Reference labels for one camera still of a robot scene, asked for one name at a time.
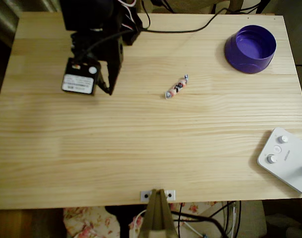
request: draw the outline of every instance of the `gray knob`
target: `gray knob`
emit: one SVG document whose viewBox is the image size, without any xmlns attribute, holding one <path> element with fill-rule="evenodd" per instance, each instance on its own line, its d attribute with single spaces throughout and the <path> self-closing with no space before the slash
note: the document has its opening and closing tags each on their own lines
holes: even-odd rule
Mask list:
<svg viewBox="0 0 302 238">
<path fill-rule="evenodd" d="M 281 143 L 281 144 L 285 144 L 285 143 L 288 143 L 289 142 L 289 138 L 286 136 L 286 135 L 282 135 L 278 138 L 278 141 Z"/>
<path fill-rule="evenodd" d="M 278 162 L 277 157 L 275 155 L 272 155 L 272 154 L 268 155 L 267 159 L 268 159 L 268 162 L 270 164 L 274 164 L 274 163 Z"/>
</svg>

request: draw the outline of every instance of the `white remote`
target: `white remote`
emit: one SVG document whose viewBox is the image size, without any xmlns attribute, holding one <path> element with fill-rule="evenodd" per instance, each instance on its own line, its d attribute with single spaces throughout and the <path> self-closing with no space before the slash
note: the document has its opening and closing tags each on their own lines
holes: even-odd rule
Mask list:
<svg viewBox="0 0 302 238">
<path fill-rule="evenodd" d="M 302 140 L 281 127 L 273 130 L 258 158 L 268 172 L 302 193 Z"/>
</svg>

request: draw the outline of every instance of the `purple bowl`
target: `purple bowl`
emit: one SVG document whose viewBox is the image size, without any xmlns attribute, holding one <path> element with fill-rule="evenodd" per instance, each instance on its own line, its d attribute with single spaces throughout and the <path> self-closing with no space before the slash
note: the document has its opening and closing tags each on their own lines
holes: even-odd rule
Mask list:
<svg viewBox="0 0 302 238">
<path fill-rule="evenodd" d="M 245 26 L 225 44 L 227 61 L 244 73 L 259 73 L 271 62 L 276 49 L 274 36 L 261 26 Z"/>
</svg>

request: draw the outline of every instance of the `table leg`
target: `table leg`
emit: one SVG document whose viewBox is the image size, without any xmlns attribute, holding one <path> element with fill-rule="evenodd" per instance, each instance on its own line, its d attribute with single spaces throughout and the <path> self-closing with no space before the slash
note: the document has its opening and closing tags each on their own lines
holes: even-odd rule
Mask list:
<svg viewBox="0 0 302 238">
<path fill-rule="evenodd" d="M 0 210 L 0 238 L 31 238 L 32 210 Z"/>
</svg>

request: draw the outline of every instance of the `wrapped candy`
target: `wrapped candy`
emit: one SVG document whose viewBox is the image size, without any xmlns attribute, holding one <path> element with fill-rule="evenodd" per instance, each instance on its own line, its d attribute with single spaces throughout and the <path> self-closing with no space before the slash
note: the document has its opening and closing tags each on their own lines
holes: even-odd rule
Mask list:
<svg viewBox="0 0 302 238">
<path fill-rule="evenodd" d="M 176 85 L 174 85 L 169 91 L 165 93 L 165 98 L 169 99 L 175 96 L 181 89 L 186 87 L 187 83 L 188 83 L 188 74 L 184 76 L 184 79 L 179 81 Z"/>
</svg>

